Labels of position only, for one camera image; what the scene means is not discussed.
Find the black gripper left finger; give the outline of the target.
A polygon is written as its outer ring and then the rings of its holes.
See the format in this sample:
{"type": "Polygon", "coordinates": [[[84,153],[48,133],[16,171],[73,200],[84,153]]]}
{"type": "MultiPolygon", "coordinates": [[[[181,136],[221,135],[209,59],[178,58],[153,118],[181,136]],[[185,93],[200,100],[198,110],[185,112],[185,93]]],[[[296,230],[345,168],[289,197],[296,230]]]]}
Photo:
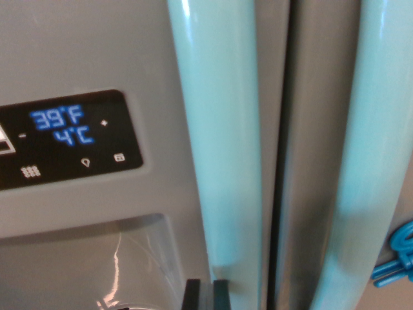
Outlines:
{"type": "Polygon", "coordinates": [[[188,279],[186,281],[181,310],[198,310],[200,289],[200,279],[188,279]]]}

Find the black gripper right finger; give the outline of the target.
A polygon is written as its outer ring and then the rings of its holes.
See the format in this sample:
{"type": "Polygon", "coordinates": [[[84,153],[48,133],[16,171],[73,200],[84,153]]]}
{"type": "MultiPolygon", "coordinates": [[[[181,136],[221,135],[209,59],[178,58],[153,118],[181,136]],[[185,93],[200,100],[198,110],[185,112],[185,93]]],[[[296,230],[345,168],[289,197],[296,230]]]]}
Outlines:
{"type": "Polygon", "coordinates": [[[213,293],[214,310],[231,310],[228,280],[214,280],[213,293]]]}

